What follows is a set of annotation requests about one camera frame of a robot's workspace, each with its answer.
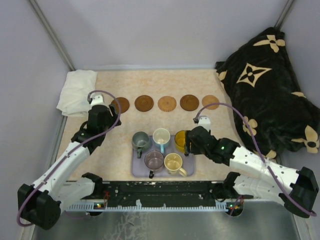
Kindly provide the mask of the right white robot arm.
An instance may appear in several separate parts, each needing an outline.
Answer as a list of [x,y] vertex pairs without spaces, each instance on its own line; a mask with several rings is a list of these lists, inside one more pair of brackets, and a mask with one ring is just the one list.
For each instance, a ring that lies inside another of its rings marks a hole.
[[319,186],[307,167],[297,170],[277,164],[229,138],[216,139],[202,126],[186,131],[184,149],[187,154],[204,155],[234,170],[223,182],[223,192],[229,198],[252,196],[278,203],[302,218],[317,215],[313,206]]

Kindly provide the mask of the yellow glass mug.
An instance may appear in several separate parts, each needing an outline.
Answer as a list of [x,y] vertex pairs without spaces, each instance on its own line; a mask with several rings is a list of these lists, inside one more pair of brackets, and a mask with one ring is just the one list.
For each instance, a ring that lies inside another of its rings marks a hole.
[[178,131],[174,136],[174,142],[175,142],[176,149],[187,157],[189,154],[185,152],[186,131],[185,130]]

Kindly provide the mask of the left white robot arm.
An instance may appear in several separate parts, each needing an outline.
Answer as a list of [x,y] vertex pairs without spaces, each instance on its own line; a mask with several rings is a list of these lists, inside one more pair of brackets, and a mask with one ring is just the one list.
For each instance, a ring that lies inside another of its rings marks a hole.
[[103,195],[103,180],[93,173],[83,174],[68,186],[65,182],[102,145],[106,134],[121,125],[121,110],[118,101],[108,106],[91,103],[88,120],[71,138],[60,158],[32,184],[23,184],[18,189],[16,222],[20,227],[36,225],[49,230],[72,204],[85,197],[97,199]]

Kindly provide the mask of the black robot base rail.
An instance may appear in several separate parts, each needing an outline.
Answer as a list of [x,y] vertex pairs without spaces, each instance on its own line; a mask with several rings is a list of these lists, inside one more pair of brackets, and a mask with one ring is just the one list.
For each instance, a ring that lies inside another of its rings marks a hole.
[[68,212],[230,212],[238,193],[222,181],[105,181]]

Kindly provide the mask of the cream ceramic mug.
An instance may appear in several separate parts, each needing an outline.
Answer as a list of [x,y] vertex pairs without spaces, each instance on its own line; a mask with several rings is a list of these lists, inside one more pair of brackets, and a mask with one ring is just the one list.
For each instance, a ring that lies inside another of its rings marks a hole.
[[182,177],[187,177],[188,173],[183,169],[183,159],[177,153],[169,153],[164,158],[164,167],[167,172],[171,175],[179,174]]

